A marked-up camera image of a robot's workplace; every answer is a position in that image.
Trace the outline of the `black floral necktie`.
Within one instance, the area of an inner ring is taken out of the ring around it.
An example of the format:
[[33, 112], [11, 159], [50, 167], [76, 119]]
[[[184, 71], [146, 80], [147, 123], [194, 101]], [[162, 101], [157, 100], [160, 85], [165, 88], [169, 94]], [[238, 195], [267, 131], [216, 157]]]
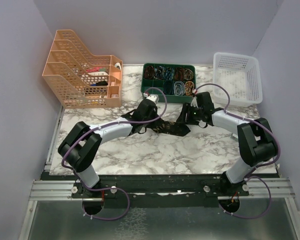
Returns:
[[186, 124], [164, 120], [152, 122], [147, 127], [157, 134], [167, 134], [178, 137], [184, 137], [191, 132]]

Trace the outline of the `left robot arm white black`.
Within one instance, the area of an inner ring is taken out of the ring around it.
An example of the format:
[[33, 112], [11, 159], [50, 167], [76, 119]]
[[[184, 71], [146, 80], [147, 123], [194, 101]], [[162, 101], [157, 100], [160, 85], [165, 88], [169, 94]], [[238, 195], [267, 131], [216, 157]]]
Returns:
[[159, 96], [151, 94], [143, 99], [134, 109], [116, 120], [96, 126], [89, 126], [83, 121], [75, 124], [57, 149], [62, 156], [61, 164], [77, 175], [83, 184], [87, 196], [96, 197], [101, 190], [100, 178], [92, 166], [92, 162], [100, 145], [111, 140], [128, 137], [139, 133], [142, 128], [158, 120], [157, 103]]

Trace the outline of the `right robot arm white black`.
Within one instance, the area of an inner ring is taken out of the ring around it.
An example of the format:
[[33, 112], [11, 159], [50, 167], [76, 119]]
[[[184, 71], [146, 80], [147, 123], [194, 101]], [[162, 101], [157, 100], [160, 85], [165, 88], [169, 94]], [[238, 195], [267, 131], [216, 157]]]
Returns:
[[195, 95], [192, 103], [184, 103], [178, 123], [225, 129], [238, 137], [239, 159], [221, 175], [220, 191], [230, 196], [238, 189], [258, 164], [267, 162], [279, 153], [278, 144], [265, 118], [256, 120], [234, 116], [221, 107], [215, 108], [209, 92]]

